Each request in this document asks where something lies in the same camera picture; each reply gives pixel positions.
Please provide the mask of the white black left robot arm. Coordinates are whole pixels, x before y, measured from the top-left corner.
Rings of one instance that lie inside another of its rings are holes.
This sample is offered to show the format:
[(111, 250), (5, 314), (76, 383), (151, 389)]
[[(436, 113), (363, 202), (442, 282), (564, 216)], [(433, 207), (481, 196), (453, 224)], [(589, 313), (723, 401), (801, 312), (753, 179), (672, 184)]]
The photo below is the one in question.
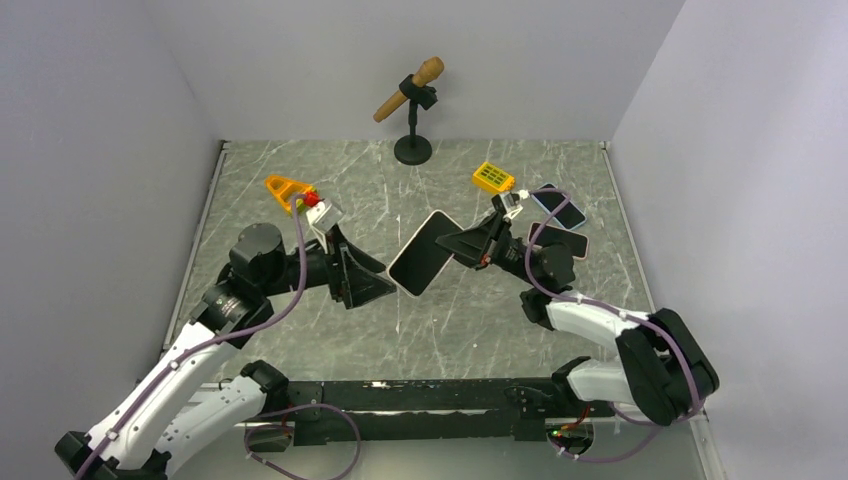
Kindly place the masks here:
[(112, 413), (70, 431), (54, 451), (77, 479), (168, 479), (236, 424), (272, 420), (289, 402), (288, 378), (265, 361), (244, 366), (213, 398), (185, 406), (204, 381), (251, 337), (287, 316), (303, 293), (325, 286), (348, 309), (395, 293), (386, 267), (338, 227), (287, 253), (270, 223), (244, 228), (218, 281), (191, 311), (154, 369)]

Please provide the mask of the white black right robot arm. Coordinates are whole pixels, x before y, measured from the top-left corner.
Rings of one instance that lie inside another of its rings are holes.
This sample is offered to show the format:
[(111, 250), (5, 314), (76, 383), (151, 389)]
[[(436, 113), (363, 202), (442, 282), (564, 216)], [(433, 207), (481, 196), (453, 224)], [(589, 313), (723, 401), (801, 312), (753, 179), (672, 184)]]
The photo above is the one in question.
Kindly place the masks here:
[(530, 284), (520, 294), (530, 323), (613, 353), (610, 361), (578, 357), (552, 374), (551, 399), (560, 413), (576, 415), (591, 402), (629, 404), (653, 424), (668, 426), (699, 410), (720, 379), (682, 317), (668, 308), (627, 310), (577, 292), (570, 246), (540, 241), (544, 232), (539, 227), (528, 239), (515, 237), (510, 220), (495, 212), (435, 243), (469, 268), (496, 266)]

